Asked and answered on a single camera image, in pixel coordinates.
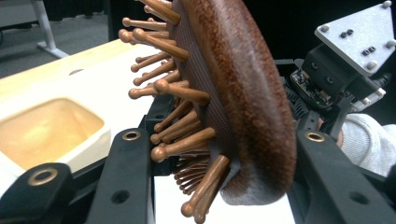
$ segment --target hairbrush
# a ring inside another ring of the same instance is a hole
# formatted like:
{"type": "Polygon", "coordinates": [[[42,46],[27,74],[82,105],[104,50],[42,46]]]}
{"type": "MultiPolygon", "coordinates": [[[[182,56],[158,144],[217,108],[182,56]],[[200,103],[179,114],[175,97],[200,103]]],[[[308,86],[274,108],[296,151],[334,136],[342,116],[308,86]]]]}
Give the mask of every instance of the hairbrush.
{"type": "Polygon", "coordinates": [[[134,80],[133,99],[173,94],[175,110],[155,127],[151,158],[179,156],[174,177],[189,201],[181,213],[205,222],[219,192],[231,205],[273,203],[290,187],[296,163],[289,102],[276,65],[241,0],[140,0],[163,21],[124,18],[125,43],[161,50],[131,70],[162,65],[134,80]]]}

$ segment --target wooden bristle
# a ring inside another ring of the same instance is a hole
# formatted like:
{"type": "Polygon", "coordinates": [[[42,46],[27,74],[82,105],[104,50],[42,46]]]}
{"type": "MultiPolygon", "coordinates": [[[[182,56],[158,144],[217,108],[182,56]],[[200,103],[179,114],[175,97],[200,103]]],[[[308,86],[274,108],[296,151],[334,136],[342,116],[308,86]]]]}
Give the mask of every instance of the wooden bristle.
{"type": "Polygon", "coordinates": [[[165,143],[160,143],[158,146],[159,147],[166,147],[166,144],[165,143]]]}
{"type": "Polygon", "coordinates": [[[222,184],[219,183],[219,181],[223,179],[224,175],[227,175],[229,164],[230,160],[227,157],[218,155],[212,166],[207,171],[204,179],[201,181],[200,185],[191,196],[190,200],[186,203],[183,203],[181,206],[181,213],[183,216],[192,217],[197,211],[198,203],[204,199],[206,194],[214,193],[216,195],[217,192],[211,192],[209,189],[213,185],[222,184]]]}
{"type": "Polygon", "coordinates": [[[197,120],[194,123],[188,124],[180,129],[175,130],[174,132],[164,136],[162,138],[162,141],[165,142],[165,144],[169,144],[176,138],[184,135],[185,133],[191,133],[191,132],[195,133],[195,132],[198,132],[200,129],[202,129],[202,123],[200,120],[197,120]]]}
{"type": "Polygon", "coordinates": [[[165,79],[169,83],[177,82],[180,81],[181,75],[178,72],[178,69],[175,69],[174,71],[170,72],[168,75],[164,76],[163,79],[165,79]]]}
{"type": "Polygon", "coordinates": [[[174,101],[174,108],[178,107],[180,105],[181,102],[183,102],[184,100],[181,99],[180,97],[175,97],[175,101],[174,101]]]}
{"type": "Polygon", "coordinates": [[[166,20],[167,20],[167,19],[165,18],[165,16],[163,16],[161,13],[157,12],[156,10],[154,10],[152,7],[145,6],[144,9],[145,9],[145,12],[146,12],[146,13],[152,14],[152,15],[154,15],[154,16],[160,18],[160,19],[163,20],[163,21],[166,21],[166,20]]]}
{"type": "Polygon", "coordinates": [[[143,42],[140,42],[140,41],[134,39],[134,37],[132,36],[132,32],[129,32],[129,31],[124,30],[124,29],[119,30],[119,38],[120,38],[120,40],[122,42],[129,43],[129,44],[132,44],[132,45],[145,44],[143,42]]]}
{"type": "Polygon", "coordinates": [[[153,57],[153,56],[155,56],[155,55],[157,55],[157,54],[152,54],[152,55],[145,56],[145,57],[136,57],[136,58],[134,59],[134,61],[135,61],[136,63],[142,63],[143,61],[145,61],[145,60],[147,60],[147,59],[149,59],[149,58],[151,58],[151,57],[153,57]]]}
{"type": "Polygon", "coordinates": [[[159,3],[161,3],[164,7],[167,7],[169,9],[172,9],[172,2],[166,1],[166,0],[157,0],[159,3]]]}
{"type": "Polygon", "coordinates": [[[131,99],[138,99],[142,96],[148,96],[148,95],[156,95],[157,92],[154,90],[152,87],[146,87],[143,89],[130,89],[128,91],[128,95],[131,99]]]}
{"type": "Polygon", "coordinates": [[[184,127],[196,123],[196,122],[201,122],[198,120],[197,114],[195,113],[194,110],[192,110],[188,115],[186,115],[184,118],[178,120],[176,123],[171,125],[169,128],[163,130],[160,133],[155,133],[150,137],[150,140],[153,144],[159,144],[165,136],[171,135],[174,132],[179,132],[180,129],[183,129],[184,127]]]}
{"type": "Polygon", "coordinates": [[[186,160],[177,166],[177,168],[174,171],[174,174],[177,174],[178,172],[180,172],[182,170],[189,169],[192,166],[195,166],[197,164],[208,162],[209,159],[210,159],[209,157],[196,157],[194,159],[186,160]]]}
{"type": "Polygon", "coordinates": [[[195,178],[197,175],[204,174],[205,172],[206,172],[205,169],[182,171],[182,172],[179,172],[177,175],[174,175],[174,179],[175,180],[183,179],[183,182],[184,182],[184,181],[188,181],[188,180],[195,178]]]}
{"type": "Polygon", "coordinates": [[[150,57],[145,58],[143,61],[139,60],[140,63],[132,65],[131,66],[131,71],[138,72],[139,69],[141,69],[141,68],[144,68],[144,67],[149,66],[151,64],[157,63],[157,62],[159,62],[161,60],[164,60],[164,59],[169,59],[170,57],[171,56],[169,54],[165,53],[165,52],[160,52],[158,54],[151,55],[150,57]]]}
{"type": "Polygon", "coordinates": [[[184,194],[187,194],[187,195],[191,195],[191,194],[197,189],[197,187],[199,186],[199,184],[200,184],[200,183],[196,183],[196,184],[194,184],[194,185],[192,185],[192,186],[189,186],[188,189],[183,189],[183,193],[184,193],[184,194]]]}
{"type": "Polygon", "coordinates": [[[166,147],[155,147],[151,151],[151,158],[156,162],[161,162],[167,157],[194,150],[199,143],[207,142],[215,137],[216,132],[213,128],[205,128],[179,142],[166,145],[166,147]]]}
{"type": "Polygon", "coordinates": [[[163,38],[157,38],[157,37],[154,37],[154,38],[158,39],[159,41],[164,42],[165,44],[171,45],[171,46],[175,46],[175,45],[177,44],[177,43],[176,43],[176,40],[172,40],[172,39],[163,39],[163,38]]]}
{"type": "Polygon", "coordinates": [[[195,178],[192,178],[191,180],[185,182],[184,184],[181,184],[178,188],[183,190],[183,189],[188,189],[191,186],[198,185],[203,179],[204,179],[204,174],[198,175],[195,178]]]}
{"type": "Polygon", "coordinates": [[[180,22],[180,15],[178,15],[175,11],[170,9],[168,6],[164,6],[163,3],[160,3],[157,0],[140,0],[143,4],[148,7],[151,7],[155,10],[161,19],[164,21],[169,21],[170,23],[177,25],[180,22]]]}
{"type": "Polygon", "coordinates": [[[176,64],[175,62],[171,59],[167,61],[166,63],[162,64],[160,67],[154,69],[153,71],[146,73],[142,77],[137,77],[134,79],[134,84],[136,86],[140,86],[143,82],[152,79],[154,77],[157,77],[163,73],[172,71],[176,69],[176,64]]]}
{"type": "Polygon", "coordinates": [[[175,58],[178,58],[182,62],[186,62],[187,59],[189,58],[189,53],[186,50],[171,45],[167,42],[164,42],[159,38],[155,38],[153,36],[147,35],[146,32],[142,29],[139,28],[134,29],[133,36],[136,40],[146,42],[151,46],[160,49],[174,56],[175,58]]]}
{"type": "Polygon", "coordinates": [[[208,164],[209,163],[198,164],[198,165],[192,166],[190,169],[199,170],[199,169],[202,169],[202,168],[206,168],[208,164]]]}
{"type": "Polygon", "coordinates": [[[212,205],[213,201],[216,198],[216,195],[219,192],[221,179],[218,179],[216,183],[212,184],[209,189],[204,194],[203,199],[198,203],[197,209],[194,214],[194,221],[197,224],[203,224],[206,219],[206,214],[212,205]]]}
{"type": "Polygon", "coordinates": [[[179,118],[180,116],[185,115],[188,111],[192,109],[192,102],[184,101],[181,103],[171,114],[166,117],[161,123],[157,123],[154,126],[154,131],[156,133],[162,132],[171,122],[172,120],[179,118]]]}
{"type": "Polygon", "coordinates": [[[190,156],[190,157],[196,157],[196,156],[209,156],[210,152],[209,151],[192,151],[192,152],[184,152],[177,154],[179,156],[190,156]]]}
{"type": "Polygon", "coordinates": [[[146,34],[160,39],[169,39],[169,32],[167,31],[147,31],[146,34]]]}
{"type": "MultiPolygon", "coordinates": [[[[175,141],[175,142],[181,141],[181,140],[185,139],[186,137],[188,137],[188,136],[190,136],[190,135],[192,135],[192,134],[194,134],[194,133],[196,133],[196,132],[191,131],[191,132],[189,132],[189,133],[186,133],[186,134],[184,134],[184,135],[182,135],[182,136],[176,138],[174,141],[175,141]]],[[[198,148],[202,148],[202,147],[207,147],[207,143],[202,143],[202,146],[201,146],[201,147],[198,147],[198,148]]]]}
{"type": "Polygon", "coordinates": [[[122,19],[122,24],[125,27],[135,26],[153,31],[166,31],[166,22],[158,21],[134,21],[129,18],[122,19]]]}
{"type": "Polygon", "coordinates": [[[210,101],[210,95],[207,92],[170,86],[164,79],[155,81],[154,88],[157,92],[173,94],[182,99],[193,101],[198,105],[207,105],[210,101]]]}
{"type": "Polygon", "coordinates": [[[179,81],[179,82],[170,83],[170,85],[171,86],[178,86],[178,87],[181,87],[181,88],[189,88],[190,87],[190,82],[188,80],[182,80],[182,81],[179,81]]]}

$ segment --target white sink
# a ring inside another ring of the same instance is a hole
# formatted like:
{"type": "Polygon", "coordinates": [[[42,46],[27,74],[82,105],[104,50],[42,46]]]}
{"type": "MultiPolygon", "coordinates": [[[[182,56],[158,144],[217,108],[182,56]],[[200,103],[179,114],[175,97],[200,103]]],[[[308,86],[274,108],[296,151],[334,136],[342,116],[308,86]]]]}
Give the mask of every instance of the white sink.
{"type": "Polygon", "coordinates": [[[139,73],[130,67],[135,57],[156,51],[139,46],[70,77],[32,84],[0,103],[0,197],[19,175],[43,162],[63,162],[75,172],[105,157],[114,136],[137,127],[149,111],[153,98],[132,100],[128,90],[134,78],[160,64],[139,73]]]}

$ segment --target screw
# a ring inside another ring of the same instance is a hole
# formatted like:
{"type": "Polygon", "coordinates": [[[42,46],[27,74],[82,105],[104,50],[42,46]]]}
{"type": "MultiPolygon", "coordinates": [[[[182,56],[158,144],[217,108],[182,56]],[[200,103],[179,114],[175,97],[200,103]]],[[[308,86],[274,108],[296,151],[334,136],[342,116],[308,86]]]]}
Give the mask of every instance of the screw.
{"type": "Polygon", "coordinates": [[[343,32],[343,33],[340,34],[340,36],[341,36],[341,38],[345,38],[345,37],[347,37],[347,33],[343,32]]]}
{"type": "Polygon", "coordinates": [[[369,51],[372,52],[372,53],[373,53],[375,50],[376,50],[376,48],[373,47],[373,46],[371,46],[371,47],[369,48],[369,51]]]}
{"type": "Polygon", "coordinates": [[[320,31],[323,33],[328,32],[329,29],[330,29],[330,26],[328,24],[324,24],[324,25],[320,26],[320,31]]]}
{"type": "Polygon", "coordinates": [[[353,30],[351,30],[351,29],[347,30],[347,31],[346,31],[346,34],[347,34],[347,35],[353,35],[353,30]]]}
{"type": "Polygon", "coordinates": [[[391,2],[391,1],[385,1],[385,2],[382,4],[382,8],[388,8],[388,7],[390,7],[390,6],[392,6],[392,2],[391,2]]]}
{"type": "Polygon", "coordinates": [[[331,79],[330,77],[326,77],[326,82],[327,82],[328,84],[330,84],[330,85],[333,84],[333,81],[332,81],[332,79],[331,79]]]}
{"type": "Polygon", "coordinates": [[[385,91],[382,90],[381,88],[379,88],[378,90],[376,90],[375,94],[379,97],[383,97],[385,95],[385,91]]]}
{"type": "Polygon", "coordinates": [[[393,47],[395,47],[396,46],[396,40],[390,40],[390,41],[388,41],[388,43],[387,43],[387,45],[386,45],[386,47],[388,48],[388,49],[391,49],[391,48],[393,48],[393,47]]]}
{"type": "Polygon", "coordinates": [[[371,103],[371,101],[369,100],[369,98],[364,98],[364,99],[361,100],[361,102],[362,102],[364,105],[368,105],[368,104],[371,103]]]}
{"type": "Polygon", "coordinates": [[[367,55],[370,54],[370,51],[365,49],[361,54],[364,55],[364,56],[367,56],[367,55]]]}
{"type": "Polygon", "coordinates": [[[312,67],[314,70],[318,70],[318,66],[317,66],[315,63],[311,63],[311,67],[312,67]]]}
{"type": "Polygon", "coordinates": [[[366,65],[368,70],[373,70],[376,68],[376,61],[370,61],[369,63],[367,63],[366,65]]]}

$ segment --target bolt hole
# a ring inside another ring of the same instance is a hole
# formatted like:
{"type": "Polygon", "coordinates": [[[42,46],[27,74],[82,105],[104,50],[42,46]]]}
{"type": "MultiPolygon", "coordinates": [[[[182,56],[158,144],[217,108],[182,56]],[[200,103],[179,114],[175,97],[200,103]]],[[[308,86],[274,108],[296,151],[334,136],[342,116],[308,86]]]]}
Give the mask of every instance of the bolt hole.
{"type": "Polygon", "coordinates": [[[353,35],[353,32],[354,32],[353,30],[348,29],[348,30],[346,31],[346,34],[347,34],[347,35],[353,35]]]}
{"type": "Polygon", "coordinates": [[[134,141],[134,140],[138,139],[139,137],[140,137],[140,132],[128,132],[122,136],[122,138],[125,141],[134,141]]]}
{"type": "Polygon", "coordinates": [[[82,71],[82,70],[84,70],[84,69],[77,69],[77,70],[74,70],[73,72],[69,73],[69,76],[73,76],[75,73],[80,72],[80,71],[82,71]]]}
{"type": "Polygon", "coordinates": [[[370,47],[370,48],[368,48],[368,50],[373,53],[376,50],[376,48],[375,47],[370,47]]]}
{"type": "Polygon", "coordinates": [[[326,77],[326,82],[327,82],[328,84],[330,84],[330,85],[333,84],[333,81],[332,81],[332,79],[331,79],[330,77],[326,77]]]}
{"type": "Polygon", "coordinates": [[[164,116],[164,115],[157,115],[157,116],[155,116],[155,118],[156,118],[156,119],[164,119],[165,116],[164,116]]]}
{"type": "Polygon", "coordinates": [[[370,54],[370,51],[365,49],[361,54],[364,55],[364,56],[367,56],[367,55],[370,54]]]}
{"type": "Polygon", "coordinates": [[[349,193],[349,198],[356,203],[368,204],[369,200],[363,194],[353,191],[349,193]]]}
{"type": "Polygon", "coordinates": [[[312,67],[314,70],[318,70],[318,66],[317,66],[315,63],[311,63],[311,67],[312,67]]]}
{"type": "Polygon", "coordinates": [[[54,168],[46,168],[34,172],[28,179],[30,186],[40,186],[49,183],[58,175],[58,170],[54,168]]]}
{"type": "Polygon", "coordinates": [[[50,175],[51,175],[51,172],[46,171],[44,173],[41,173],[41,174],[37,175],[35,177],[35,180],[44,180],[44,179],[48,178],[50,175]]]}
{"type": "Polygon", "coordinates": [[[127,190],[118,190],[113,196],[111,196],[111,202],[119,204],[125,203],[129,198],[129,192],[127,190]]]}
{"type": "Polygon", "coordinates": [[[343,32],[340,34],[341,38],[346,38],[347,37],[347,32],[343,32]]]}
{"type": "Polygon", "coordinates": [[[305,137],[313,142],[323,142],[324,137],[318,133],[306,133],[305,137]]]}

